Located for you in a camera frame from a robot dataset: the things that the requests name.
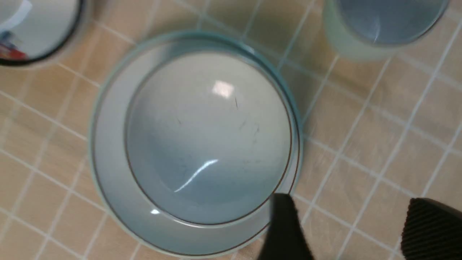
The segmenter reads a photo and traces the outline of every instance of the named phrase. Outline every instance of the black ribbed object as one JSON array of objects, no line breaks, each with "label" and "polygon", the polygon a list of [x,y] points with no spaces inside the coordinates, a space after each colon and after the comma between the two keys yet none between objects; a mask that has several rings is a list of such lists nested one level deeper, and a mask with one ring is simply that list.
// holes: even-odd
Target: black ribbed object
[{"label": "black ribbed object", "polygon": [[462,260],[462,212],[429,198],[411,199],[401,250],[406,260]]}]

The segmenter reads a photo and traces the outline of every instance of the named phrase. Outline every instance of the brown rim line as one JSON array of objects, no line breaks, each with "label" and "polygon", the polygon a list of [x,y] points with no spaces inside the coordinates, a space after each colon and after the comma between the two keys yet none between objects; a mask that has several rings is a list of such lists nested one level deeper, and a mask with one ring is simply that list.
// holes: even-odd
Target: brown rim line
[{"label": "brown rim line", "polygon": [[[213,38],[213,40],[218,40],[218,41],[223,41],[222,39],[219,39],[219,38]],[[236,47],[234,45],[233,42],[228,42],[228,41],[223,41],[225,44],[227,45],[232,45],[233,47]],[[108,81],[108,84],[107,85],[111,85],[111,83],[113,83],[114,81],[114,77],[112,77],[112,80],[111,81]],[[100,94],[100,99],[107,94],[107,88],[104,88],[103,89],[103,92]],[[291,104],[289,102],[289,106],[291,107],[291,110],[292,112],[294,111],[294,107],[293,107],[293,104]],[[96,132],[96,125],[97,125],[97,118],[99,117],[99,114],[100,114],[100,107],[101,107],[101,104],[98,102],[96,107],[95,107],[95,112],[94,112],[94,116],[93,116],[93,119],[94,119],[94,122],[93,122],[93,126],[92,126],[92,129],[91,129],[91,135],[92,136],[95,136],[95,132]],[[295,121],[295,125],[298,126],[298,120],[296,117],[294,117],[294,121]],[[294,178],[292,179],[292,184],[291,184],[291,187],[288,191],[288,194],[290,194],[294,188],[294,185],[295,185],[295,181],[298,179],[298,174],[299,174],[299,166],[300,166],[300,150],[301,148],[303,147],[303,138],[301,138],[300,136],[300,133],[299,133],[299,129],[298,127],[296,127],[296,134],[298,136],[298,156],[297,156],[297,163],[296,163],[296,168],[295,168],[295,174],[294,174]],[[267,223],[262,229],[260,229],[258,232],[256,232],[253,236],[249,237],[248,239],[246,239],[245,241],[231,247],[231,248],[228,248],[228,249],[225,249],[225,250],[222,250],[222,251],[218,251],[218,252],[214,252],[214,253],[210,253],[210,254],[181,254],[181,253],[178,253],[178,252],[174,252],[174,251],[171,251],[171,250],[168,250],[168,249],[165,249],[165,248],[162,248],[162,247],[159,247],[159,246],[156,246],[152,243],[150,243],[149,241],[147,241],[146,239],[144,239],[143,237],[139,236],[136,232],[134,232],[128,225],[125,224],[125,222],[122,220],[122,218],[117,214],[117,212],[112,208],[112,205],[111,203],[109,202],[109,200],[107,199],[106,197],[106,193],[104,192],[104,188],[101,184],[101,181],[99,179],[99,175],[97,173],[97,170],[96,170],[96,158],[95,158],[95,142],[93,142],[93,138],[92,138],[92,142],[90,144],[90,147],[91,147],[91,158],[92,158],[92,163],[91,163],[91,166],[92,166],[92,170],[93,170],[93,176],[94,176],[94,179],[97,181],[97,186],[100,190],[100,195],[104,201],[104,204],[105,206],[109,209],[109,213],[110,215],[113,215],[115,218],[116,218],[116,221],[121,224],[125,229],[126,231],[128,231],[129,233],[131,233],[131,235],[133,237],[136,237],[138,239],[140,239],[141,241],[143,241],[147,246],[153,248],[153,249],[156,249],[156,250],[160,250],[160,251],[164,251],[164,252],[167,252],[171,255],[174,255],[174,256],[180,256],[180,257],[183,257],[183,256],[186,256],[186,257],[207,257],[207,256],[213,256],[213,255],[218,255],[218,254],[222,254],[224,252],[228,252],[228,251],[231,251],[231,250],[234,250],[244,244],[246,244],[247,242],[249,242],[250,240],[254,239],[256,236],[258,236],[266,227],[268,227],[269,223]]]},{"label": "brown rim line", "polygon": [[[146,50],[144,52],[141,52],[139,53],[139,55],[134,58],[133,60],[136,60],[137,58],[139,58],[140,56],[142,56],[143,54],[145,54],[146,52],[149,52],[151,50]],[[179,58],[182,58],[184,57],[185,55],[192,55],[192,54],[195,54],[195,53],[198,53],[198,52],[220,52],[220,53],[223,53],[224,55],[228,55],[228,56],[232,56],[233,58],[241,58],[239,60],[243,60],[243,59],[247,59],[247,60],[250,60],[254,63],[256,63],[256,65],[258,65],[258,63],[253,60],[253,59],[250,59],[250,58],[247,58],[247,57],[241,57],[239,54],[230,54],[229,52],[227,51],[224,51],[224,50],[193,50],[193,51],[190,51],[190,52],[187,52],[187,53],[183,53],[183,54],[180,54],[178,56],[175,56],[167,61],[164,61],[164,62],[161,62],[157,67],[155,67],[152,71],[150,71],[144,78],[144,80],[139,84],[139,86],[137,86],[137,89],[135,90],[134,94],[133,94],[133,97],[136,97],[139,92],[141,91],[142,87],[144,85],[144,83],[150,79],[149,75],[153,75],[154,73],[156,73],[159,69],[161,69],[163,66],[169,64],[170,62],[173,62],[175,61],[176,59],[179,59]],[[245,62],[245,60],[243,60],[242,62],[244,62],[245,64],[248,64],[250,66],[252,66],[253,68],[257,69],[270,83],[271,85],[273,86],[273,89],[276,91],[276,93],[278,94],[279,96],[279,99],[280,100],[284,100],[283,97],[281,96],[280,92],[277,91],[276,87],[274,86],[274,83],[276,83],[277,85],[278,82],[275,81],[274,79],[272,78],[269,78],[269,75],[267,75],[267,73],[265,71],[263,71],[261,68],[258,68],[256,67],[255,65],[253,64],[249,64],[247,62]],[[256,212],[257,210],[259,210],[271,197],[271,195],[273,193],[275,193],[277,191],[277,189],[279,188],[280,184],[282,183],[282,180],[284,179],[284,177],[286,176],[286,173],[287,173],[287,169],[289,167],[289,164],[291,162],[291,158],[292,158],[292,142],[293,142],[293,136],[292,136],[292,123],[291,123],[291,120],[290,120],[290,115],[289,115],[289,111],[287,109],[287,105],[291,107],[291,109],[293,110],[292,106],[290,105],[290,102],[287,100],[286,103],[282,102],[283,105],[284,105],[284,109],[286,110],[286,116],[287,116],[287,121],[289,123],[289,132],[290,132],[290,146],[289,146],[289,155],[287,156],[287,162],[286,162],[286,166],[284,168],[284,171],[281,175],[281,178],[279,179],[276,187],[273,189],[273,191],[270,192],[270,194],[268,195],[268,197],[262,202],[260,203],[257,207],[255,207],[252,211],[249,211],[248,213],[238,217],[238,218],[235,218],[235,219],[232,219],[232,220],[229,220],[229,221],[225,221],[225,222],[219,222],[219,223],[211,223],[211,224],[208,224],[208,223],[197,223],[197,222],[192,222],[192,221],[189,221],[189,220],[185,220],[185,219],[182,219],[180,217],[177,217],[171,213],[169,213],[166,209],[164,209],[163,207],[160,207],[155,201],[154,199],[152,199],[148,194],[147,192],[145,191],[145,189],[143,189],[143,187],[140,185],[140,182],[138,181],[138,179],[136,178],[136,175],[134,174],[134,170],[132,168],[132,164],[131,164],[131,161],[130,161],[130,155],[129,155],[129,152],[128,152],[128,140],[127,140],[127,131],[128,131],[128,122],[129,122],[129,117],[130,117],[130,112],[132,111],[132,105],[133,105],[133,102],[134,102],[134,98],[131,98],[130,100],[130,103],[128,104],[128,109],[127,109],[127,112],[126,112],[126,115],[125,115],[125,122],[124,122],[124,148],[125,148],[125,155],[126,155],[126,159],[127,159],[127,163],[128,163],[128,167],[130,168],[130,173],[133,177],[133,179],[135,180],[138,188],[140,188],[141,192],[144,194],[144,196],[152,203],[154,204],[159,210],[161,210],[164,214],[170,216],[171,218],[174,218],[178,221],[181,221],[181,222],[184,222],[185,224],[193,224],[193,225],[197,225],[197,226],[204,226],[204,227],[210,227],[210,226],[217,226],[217,225],[225,225],[225,224],[229,224],[229,223],[232,223],[232,222],[235,222],[235,221],[238,221],[238,220],[241,220],[243,218],[246,218],[248,217],[249,215],[253,214],[254,212]],[[294,116],[294,123],[295,125],[297,125],[297,120]]]}]

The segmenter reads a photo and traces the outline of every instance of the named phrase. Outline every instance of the tile floor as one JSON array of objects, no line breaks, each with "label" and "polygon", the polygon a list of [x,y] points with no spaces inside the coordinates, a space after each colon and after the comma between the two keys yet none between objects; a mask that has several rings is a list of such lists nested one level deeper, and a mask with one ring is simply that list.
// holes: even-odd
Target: tile floor
[{"label": "tile floor", "polygon": [[[304,117],[295,201],[319,260],[402,259],[410,197],[462,210],[462,5],[390,60],[338,57],[322,0],[95,0],[83,43],[60,64],[0,68],[0,260],[167,260],[108,217],[86,160],[89,113],[138,42],[215,31],[262,52]],[[261,240],[221,260],[254,259]]]}]

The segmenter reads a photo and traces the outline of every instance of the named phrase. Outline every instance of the beige tile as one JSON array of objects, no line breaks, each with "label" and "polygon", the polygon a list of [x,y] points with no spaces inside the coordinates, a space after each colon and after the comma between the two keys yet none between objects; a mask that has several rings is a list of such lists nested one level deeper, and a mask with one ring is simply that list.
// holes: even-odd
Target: beige tile
[{"label": "beige tile", "polygon": [[0,154],[0,165],[0,207],[11,210],[30,170],[3,154]]},{"label": "beige tile", "polygon": [[456,30],[456,27],[457,22],[447,16],[443,16],[428,35],[424,36],[415,44],[409,45],[404,52],[419,62],[423,62],[434,68],[441,58],[441,55],[443,55],[444,49]]},{"label": "beige tile", "polygon": [[443,149],[428,139],[409,131],[385,177],[420,195],[443,152]]},{"label": "beige tile", "polygon": [[98,91],[99,89],[96,86],[80,79],[61,122],[79,134],[86,136]]},{"label": "beige tile", "polygon": [[348,140],[344,154],[378,173],[398,142],[402,130],[402,126],[366,109]]},{"label": "beige tile", "polygon": [[458,0],[449,1],[449,9],[461,13],[462,12],[462,1],[458,1]]},{"label": "beige tile", "polygon": [[340,58],[328,80],[365,99],[374,86],[383,64],[383,61],[355,63]]},{"label": "beige tile", "polygon": [[296,0],[264,0],[258,8],[248,38],[283,54],[305,8]]},{"label": "beige tile", "polygon": [[141,246],[134,260],[177,260],[176,257],[168,256],[146,246]]},{"label": "beige tile", "polygon": [[70,186],[85,156],[86,141],[58,127],[43,154],[39,169]]},{"label": "beige tile", "polygon": [[335,155],[316,144],[305,141],[303,164],[295,192],[312,200],[319,185],[334,161]]},{"label": "beige tile", "polygon": [[191,30],[196,27],[199,16],[175,1],[160,0],[155,13],[148,36],[154,37],[159,34]]},{"label": "beige tile", "polygon": [[258,254],[260,253],[261,248],[263,247],[263,242],[255,240],[250,245],[242,248],[237,252],[235,260],[253,260],[257,259]]},{"label": "beige tile", "polygon": [[57,65],[38,70],[24,103],[55,118],[74,77],[74,74]]},{"label": "beige tile", "polygon": [[0,229],[3,228],[3,225],[5,224],[7,219],[8,219],[8,216],[0,212]]},{"label": "beige tile", "polygon": [[218,33],[218,34],[233,38],[234,40],[239,40],[240,38],[240,35],[236,31],[225,30],[207,20],[204,20],[202,22],[201,31],[209,31],[209,32]]},{"label": "beige tile", "polygon": [[88,260],[129,259],[137,243],[109,217],[90,251]]},{"label": "beige tile", "polygon": [[289,53],[289,60],[324,76],[335,55],[324,35],[322,15],[311,11]]},{"label": "beige tile", "polygon": [[25,162],[33,164],[50,127],[51,122],[21,107],[18,116],[12,121],[4,149]]},{"label": "beige tile", "polygon": [[101,27],[96,25],[94,22],[90,23],[85,34],[85,37],[81,40],[80,43],[75,47],[75,49],[69,53],[61,61],[62,64],[68,66],[74,71],[79,71],[81,69],[84,58],[89,55],[90,48],[92,48],[93,41],[96,40],[97,35],[102,30]]},{"label": "beige tile", "polygon": [[453,42],[448,55],[446,56],[440,72],[462,83],[462,69],[460,68],[462,59],[462,35],[459,33]]},{"label": "beige tile", "polygon": [[113,33],[101,29],[98,42],[83,74],[89,79],[103,83],[109,72],[130,50],[132,45]]},{"label": "beige tile", "polygon": [[105,24],[129,38],[139,41],[151,12],[153,0],[118,0],[112,4]]},{"label": "beige tile", "polygon": [[462,211],[462,158],[449,154],[441,166],[427,197]]},{"label": "beige tile", "polygon": [[322,189],[317,204],[353,224],[376,178],[339,160]]},{"label": "beige tile", "polygon": [[0,244],[3,260],[31,260],[36,255],[44,237],[22,224],[13,221]]},{"label": "beige tile", "polygon": [[315,259],[335,259],[349,228],[313,210],[303,225],[305,239]]},{"label": "beige tile", "polygon": [[303,216],[305,216],[305,213],[308,210],[309,205],[306,202],[304,202],[304,201],[302,201],[302,200],[300,200],[300,199],[298,199],[296,197],[292,197],[292,200],[293,200],[293,202],[295,204],[295,207],[297,208],[298,220],[301,222],[302,219],[303,219]]},{"label": "beige tile", "polygon": [[394,247],[404,227],[410,197],[380,183],[372,196],[358,228],[390,247]]},{"label": "beige tile", "polygon": [[341,258],[355,260],[389,260],[390,254],[391,251],[353,232]]},{"label": "beige tile", "polygon": [[3,123],[10,115],[10,112],[12,111],[13,107],[14,107],[14,102],[11,99],[0,95],[0,125],[1,126],[3,126]]},{"label": "beige tile", "polygon": [[462,92],[436,79],[413,125],[448,144],[462,121]]},{"label": "beige tile", "polygon": [[72,195],[52,236],[78,254],[83,254],[103,212]]},{"label": "beige tile", "polygon": [[292,91],[297,108],[300,111],[301,117],[303,117],[313,101],[313,97],[318,91],[321,82],[288,65],[282,67],[281,73],[290,91]]},{"label": "beige tile", "polygon": [[357,100],[325,86],[308,115],[304,131],[310,137],[338,150],[361,107],[362,104]]},{"label": "beige tile", "polygon": [[0,67],[0,91],[17,97],[29,73],[29,70]]},{"label": "beige tile", "polygon": [[82,173],[80,174],[79,180],[77,181],[77,185],[75,186],[74,190],[83,195],[85,198],[88,198],[93,202],[100,204],[101,206],[103,205],[101,198],[96,191],[88,163],[85,165]]},{"label": "beige tile", "polygon": [[47,232],[56,216],[66,190],[36,174],[21,202],[17,216]]},{"label": "beige tile", "polygon": [[212,0],[207,14],[242,34],[256,3],[257,0]]},{"label": "beige tile", "polygon": [[39,260],[78,260],[78,258],[54,242],[48,241]]},{"label": "beige tile", "polygon": [[207,0],[186,0],[188,4],[195,7],[197,10],[202,10]]},{"label": "beige tile", "polygon": [[96,0],[93,2],[93,18],[96,21],[103,19],[104,12],[114,4],[116,0]]},{"label": "beige tile", "polygon": [[430,76],[425,72],[394,58],[385,70],[370,102],[402,120],[407,120],[429,79]]}]

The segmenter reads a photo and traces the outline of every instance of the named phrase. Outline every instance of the plate rim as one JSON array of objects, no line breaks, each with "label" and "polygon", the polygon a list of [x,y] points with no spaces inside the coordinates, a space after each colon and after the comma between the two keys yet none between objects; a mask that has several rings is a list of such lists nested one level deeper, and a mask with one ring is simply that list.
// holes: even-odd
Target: plate rim
[{"label": "plate rim", "polygon": [[231,46],[235,47],[236,49],[240,49],[245,51],[245,53],[249,56],[253,56],[255,58],[255,63],[259,66],[262,66],[263,70],[267,70],[267,73],[273,77],[273,80],[275,83],[277,83],[277,86],[281,92],[285,95],[287,98],[287,105],[290,106],[290,110],[292,112],[293,116],[293,121],[294,121],[294,131],[296,133],[295,138],[298,141],[298,149],[297,149],[297,164],[295,166],[295,176],[292,180],[290,190],[288,194],[293,194],[295,192],[295,186],[298,182],[298,179],[300,178],[300,169],[301,165],[303,162],[303,132],[302,132],[302,119],[300,116],[300,113],[296,107],[296,102],[295,98],[293,97],[291,91],[286,85],[286,82],[280,75],[278,71],[273,67],[273,65],[262,55],[257,53],[255,49],[252,47],[245,45],[241,42],[238,42],[234,39],[231,39],[229,37],[220,35],[218,33],[212,33],[212,32],[203,32],[203,31],[177,31],[177,32],[171,32],[167,34],[163,34],[148,40],[145,40],[144,42],[138,44],[133,50],[129,51],[111,70],[111,72],[108,74],[106,80],[104,83],[101,85],[101,88],[98,92],[98,95],[95,99],[95,102],[93,104],[93,109],[91,113],[91,118],[90,118],[90,124],[88,126],[88,142],[87,142],[87,152],[89,156],[89,167],[91,170],[91,178],[93,180],[93,184],[95,185],[96,191],[101,198],[104,208],[106,209],[106,214],[111,216],[114,221],[116,221],[119,225],[119,227],[122,228],[126,233],[128,233],[131,237],[133,237],[136,241],[141,243],[142,245],[147,246],[148,248],[154,249],[156,251],[162,252],[167,255],[175,256],[175,257],[188,257],[191,259],[197,259],[197,258],[211,258],[211,257],[218,257],[222,255],[226,255],[231,253],[232,251],[239,250],[248,244],[254,242],[261,234],[263,234],[263,231],[266,231],[268,228],[269,223],[265,224],[264,227],[262,227],[259,231],[257,231],[255,234],[253,234],[250,238],[246,239],[245,241],[242,241],[240,244],[230,247],[226,250],[210,253],[210,254],[182,254],[179,252],[173,252],[169,251],[167,249],[163,249],[158,247],[157,245],[154,245],[153,243],[150,243],[149,241],[143,239],[139,235],[137,235],[134,231],[132,231],[127,224],[125,224],[115,213],[115,211],[112,209],[112,207],[109,205],[109,202],[106,199],[105,194],[102,191],[102,187],[100,186],[100,181],[98,180],[97,174],[96,174],[96,165],[95,165],[95,153],[94,153],[94,132],[95,132],[95,127],[96,123],[95,120],[97,119],[98,116],[98,110],[100,108],[100,100],[101,97],[106,93],[106,90],[110,86],[110,83],[113,81],[114,76],[116,76],[118,73],[120,73],[124,69],[124,65],[129,62],[130,60],[134,59],[142,50],[145,50],[149,46],[155,46],[158,44],[162,44],[168,41],[175,41],[179,40],[182,38],[200,38],[200,37],[206,37],[210,38],[213,40],[219,40],[223,41],[227,44],[230,44]]}]

